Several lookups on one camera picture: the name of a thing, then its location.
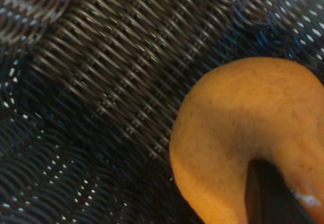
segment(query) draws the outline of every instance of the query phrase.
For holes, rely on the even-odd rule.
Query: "wicker weave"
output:
[[[324,0],[0,0],[0,222],[201,223],[168,139],[207,71],[288,58],[324,82]]]

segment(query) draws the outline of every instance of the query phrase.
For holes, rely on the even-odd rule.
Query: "woven wicker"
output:
[[[234,59],[324,82],[324,0],[0,0],[0,222],[201,223],[168,139]]]

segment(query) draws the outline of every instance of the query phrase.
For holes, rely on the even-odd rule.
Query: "wicker basket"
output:
[[[0,222],[201,223],[168,156],[181,101],[234,59],[324,81],[324,0],[0,0]]]

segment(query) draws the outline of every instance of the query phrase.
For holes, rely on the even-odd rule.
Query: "black wicker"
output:
[[[201,223],[168,140],[207,71],[288,58],[324,82],[324,0],[0,0],[0,222]]]

